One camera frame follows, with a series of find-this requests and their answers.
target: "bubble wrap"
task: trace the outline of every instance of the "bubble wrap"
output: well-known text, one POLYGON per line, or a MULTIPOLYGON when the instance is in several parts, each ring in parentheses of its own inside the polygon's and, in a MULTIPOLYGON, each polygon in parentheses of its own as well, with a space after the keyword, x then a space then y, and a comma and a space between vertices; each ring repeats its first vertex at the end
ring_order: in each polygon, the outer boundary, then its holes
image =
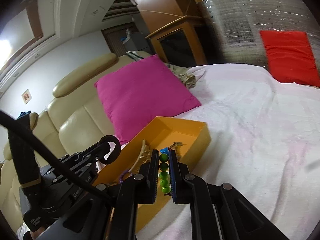
POLYGON ((304 31, 320 69, 320 27, 302 0, 203 0, 225 62, 268 67, 260 30, 304 31))

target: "screw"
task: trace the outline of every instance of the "screw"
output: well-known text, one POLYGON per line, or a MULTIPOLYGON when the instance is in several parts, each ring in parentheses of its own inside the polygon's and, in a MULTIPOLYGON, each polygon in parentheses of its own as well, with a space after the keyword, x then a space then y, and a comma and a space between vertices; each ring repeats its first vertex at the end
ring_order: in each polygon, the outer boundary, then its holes
POLYGON ((184 178, 186 180, 193 180, 195 178, 195 176, 193 174, 187 174, 186 176, 184 176, 184 178))
POLYGON ((225 190, 231 190, 232 189, 232 185, 230 183, 223 183, 222 187, 225 190))
POLYGON ((135 179, 135 180, 142 180, 143 178, 144 178, 143 175, 140 173, 133 176, 133 179, 135 179))
POLYGON ((98 184, 97 186, 96 186, 96 188, 98 189, 98 190, 105 190, 106 188, 107 188, 107 186, 105 185, 105 184, 98 184))

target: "white bedsheet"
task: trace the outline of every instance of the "white bedsheet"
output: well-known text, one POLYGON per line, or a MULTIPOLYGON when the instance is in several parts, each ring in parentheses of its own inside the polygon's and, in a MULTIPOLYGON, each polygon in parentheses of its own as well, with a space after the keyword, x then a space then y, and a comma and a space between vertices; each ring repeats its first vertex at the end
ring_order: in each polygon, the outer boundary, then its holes
MULTIPOLYGON (((320 90, 247 64, 190 71, 202 106, 177 117, 207 122, 212 138, 193 173, 231 183, 290 240, 306 239, 320 219, 320 90)), ((189 205, 169 201, 137 239, 192 239, 189 205)))

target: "ceiling light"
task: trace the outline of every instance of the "ceiling light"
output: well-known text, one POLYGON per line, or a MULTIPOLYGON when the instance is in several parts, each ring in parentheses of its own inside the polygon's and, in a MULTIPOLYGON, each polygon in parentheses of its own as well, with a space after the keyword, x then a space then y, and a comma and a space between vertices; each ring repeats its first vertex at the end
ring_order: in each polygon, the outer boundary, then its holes
POLYGON ((10 46, 9 41, 7 40, 0 41, 0 69, 8 61, 11 50, 12 48, 10 46))

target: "white wall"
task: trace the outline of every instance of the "white wall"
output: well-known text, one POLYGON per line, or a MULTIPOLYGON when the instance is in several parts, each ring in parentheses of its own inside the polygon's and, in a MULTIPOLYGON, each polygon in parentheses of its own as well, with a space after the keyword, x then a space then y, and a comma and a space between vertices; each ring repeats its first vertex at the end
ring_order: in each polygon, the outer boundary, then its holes
MULTIPOLYGON (((0 99, 0 109, 17 118, 20 112, 41 113, 53 99, 52 89, 64 76, 104 53, 110 52, 97 31, 67 41, 33 63, 9 87, 0 99), (21 95, 29 89, 32 99, 24 104, 21 95)), ((6 130, 0 127, 0 161, 7 141, 6 130)))

